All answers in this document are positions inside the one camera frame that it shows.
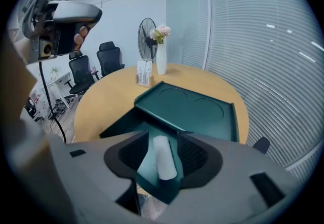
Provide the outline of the black standing fan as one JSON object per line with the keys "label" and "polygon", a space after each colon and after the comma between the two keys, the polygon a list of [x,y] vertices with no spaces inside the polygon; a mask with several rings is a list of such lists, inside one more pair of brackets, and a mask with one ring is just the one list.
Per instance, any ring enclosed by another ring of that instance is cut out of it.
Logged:
{"label": "black standing fan", "polygon": [[144,18],[138,28],[138,49],[142,59],[155,60],[157,52],[157,42],[150,37],[150,32],[156,28],[154,21]]}

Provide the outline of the white towel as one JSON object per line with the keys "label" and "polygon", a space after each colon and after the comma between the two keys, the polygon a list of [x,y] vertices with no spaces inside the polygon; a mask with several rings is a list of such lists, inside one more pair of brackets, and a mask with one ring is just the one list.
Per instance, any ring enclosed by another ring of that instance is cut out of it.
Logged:
{"label": "white towel", "polygon": [[155,165],[158,177],[161,180],[171,180],[177,176],[171,146],[166,136],[156,136],[153,138],[153,148],[155,152]]}

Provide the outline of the white ribbed vase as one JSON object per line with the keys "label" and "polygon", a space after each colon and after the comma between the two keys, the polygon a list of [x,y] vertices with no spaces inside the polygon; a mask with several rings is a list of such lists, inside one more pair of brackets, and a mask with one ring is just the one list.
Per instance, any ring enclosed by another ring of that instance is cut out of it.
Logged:
{"label": "white ribbed vase", "polygon": [[156,67],[159,75],[165,75],[167,70],[167,51],[165,44],[158,44],[156,51]]}

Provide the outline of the white shelf unit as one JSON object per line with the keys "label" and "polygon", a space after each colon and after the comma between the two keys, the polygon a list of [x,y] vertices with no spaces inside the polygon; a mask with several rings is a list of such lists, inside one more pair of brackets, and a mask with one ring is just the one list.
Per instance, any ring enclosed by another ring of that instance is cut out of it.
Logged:
{"label": "white shelf unit", "polygon": [[54,80],[47,83],[47,89],[52,104],[55,104],[56,100],[60,100],[70,109],[71,105],[67,101],[67,97],[70,96],[70,87],[65,84],[68,80],[71,80],[70,72],[59,74]]}

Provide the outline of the pink flower bouquet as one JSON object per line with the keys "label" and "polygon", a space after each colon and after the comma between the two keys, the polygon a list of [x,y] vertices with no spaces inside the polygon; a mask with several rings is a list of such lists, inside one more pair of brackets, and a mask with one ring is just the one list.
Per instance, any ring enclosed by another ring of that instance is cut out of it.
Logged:
{"label": "pink flower bouquet", "polygon": [[171,28],[165,25],[158,26],[150,31],[150,38],[158,44],[164,44],[165,37],[169,36]]}

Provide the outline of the person's left hand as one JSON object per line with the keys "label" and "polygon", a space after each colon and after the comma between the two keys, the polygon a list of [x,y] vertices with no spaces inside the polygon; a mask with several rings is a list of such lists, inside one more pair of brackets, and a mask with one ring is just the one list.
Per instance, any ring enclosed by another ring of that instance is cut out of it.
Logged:
{"label": "person's left hand", "polygon": [[76,52],[80,49],[82,46],[86,36],[88,35],[88,28],[86,26],[82,26],[79,30],[79,32],[74,36],[74,49],[73,51]]}

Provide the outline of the person's left forearm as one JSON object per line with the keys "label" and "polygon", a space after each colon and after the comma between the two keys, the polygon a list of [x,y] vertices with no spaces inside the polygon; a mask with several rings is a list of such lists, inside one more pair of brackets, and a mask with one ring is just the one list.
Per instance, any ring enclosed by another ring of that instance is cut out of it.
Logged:
{"label": "person's left forearm", "polygon": [[21,29],[9,29],[9,38],[20,58],[27,65],[30,59],[30,39],[26,38]]}

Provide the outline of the dark green plastic tray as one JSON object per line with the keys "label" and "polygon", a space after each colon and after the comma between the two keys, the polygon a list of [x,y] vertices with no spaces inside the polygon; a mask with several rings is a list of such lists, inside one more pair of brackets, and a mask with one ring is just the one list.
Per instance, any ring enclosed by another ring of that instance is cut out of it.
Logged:
{"label": "dark green plastic tray", "polygon": [[[148,131],[148,152],[137,170],[136,182],[158,200],[170,204],[183,178],[177,155],[177,132],[191,131],[227,141],[239,141],[234,104],[159,82],[134,101],[134,107],[101,134],[101,138],[132,131]],[[177,176],[160,180],[156,170],[153,138],[166,136],[170,143]]]}

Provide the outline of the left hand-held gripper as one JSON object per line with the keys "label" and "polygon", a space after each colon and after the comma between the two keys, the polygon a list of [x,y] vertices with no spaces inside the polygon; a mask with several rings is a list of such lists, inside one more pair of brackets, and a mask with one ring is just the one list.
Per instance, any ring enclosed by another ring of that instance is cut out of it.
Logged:
{"label": "left hand-held gripper", "polygon": [[28,64],[74,52],[80,28],[102,16],[95,5],[64,0],[27,0],[22,11],[21,30],[30,39]]}

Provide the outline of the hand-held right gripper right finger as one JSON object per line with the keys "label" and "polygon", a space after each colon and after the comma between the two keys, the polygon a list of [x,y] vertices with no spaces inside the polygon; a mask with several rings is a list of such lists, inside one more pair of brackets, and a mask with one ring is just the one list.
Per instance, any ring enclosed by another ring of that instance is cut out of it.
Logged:
{"label": "hand-held right gripper right finger", "polygon": [[161,224],[271,224],[300,191],[293,175],[253,147],[189,131],[177,142],[184,176]]}

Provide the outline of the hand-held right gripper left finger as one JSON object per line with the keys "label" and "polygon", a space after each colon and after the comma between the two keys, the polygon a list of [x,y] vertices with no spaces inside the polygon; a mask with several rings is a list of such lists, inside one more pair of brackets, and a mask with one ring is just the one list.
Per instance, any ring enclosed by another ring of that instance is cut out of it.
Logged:
{"label": "hand-held right gripper left finger", "polygon": [[57,193],[66,197],[51,212],[61,224],[142,224],[139,213],[125,209],[134,201],[135,178],[148,151],[148,131],[133,131],[95,141],[64,144],[51,134]]}

